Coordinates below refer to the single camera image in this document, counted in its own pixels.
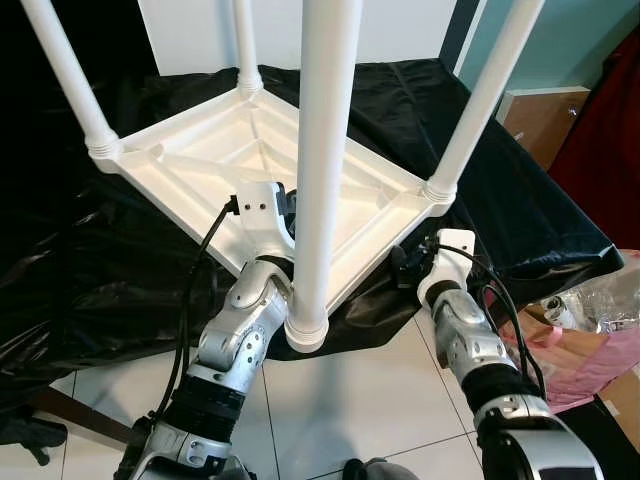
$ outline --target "chair leg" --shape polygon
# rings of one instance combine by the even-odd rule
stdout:
[[[47,387],[46,390],[32,397],[27,403],[38,410],[51,413],[63,420],[75,423],[119,442],[128,443],[131,439],[131,428],[59,392],[55,388]]]

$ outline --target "white cylinder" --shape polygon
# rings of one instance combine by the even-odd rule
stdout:
[[[89,155],[101,169],[111,173],[115,168],[112,161],[119,158],[122,145],[104,118],[51,2],[21,1],[51,68],[82,127]]]
[[[448,204],[455,199],[460,175],[502,95],[543,4],[544,0],[513,3],[440,164],[425,184],[427,197]]]
[[[362,0],[305,0],[302,13],[298,195],[289,344],[320,348],[351,103]]]
[[[256,42],[253,34],[251,0],[233,1],[233,18],[238,48],[238,88],[247,94],[262,89],[262,78],[256,60]]]

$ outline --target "red fabric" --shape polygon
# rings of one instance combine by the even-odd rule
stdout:
[[[617,247],[640,249],[640,29],[608,61],[549,174]]]

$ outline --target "cardboard box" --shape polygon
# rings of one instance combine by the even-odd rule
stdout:
[[[598,395],[640,453],[640,364],[616,378]]]

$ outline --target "black tarp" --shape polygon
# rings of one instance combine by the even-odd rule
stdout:
[[[297,71],[260,71],[267,90],[297,105]],[[112,126],[126,135],[230,90],[236,74],[106,79],[94,86]],[[437,60],[358,65],[348,134],[426,179],[467,98]],[[15,135],[29,135],[16,142],[25,148],[14,154],[19,161],[5,169],[0,188],[5,407],[72,370],[173,348],[181,289],[197,249],[126,181],[97,171],[59,91],[36,95],[14,119]],[[405,250],[411,253],[426,233],[444,226],[476,231],[476,250],[490,259],[516,303],[621,266],[611,242],[495,121],[450,212],[427,220]],[[201,270],[194,339],[232,282],[214,262]],[[332,315],[316,354],[382,345],[417,307],[415,290],[397,288],[387,260]],[[269,356],[300,358],[282,332]]]

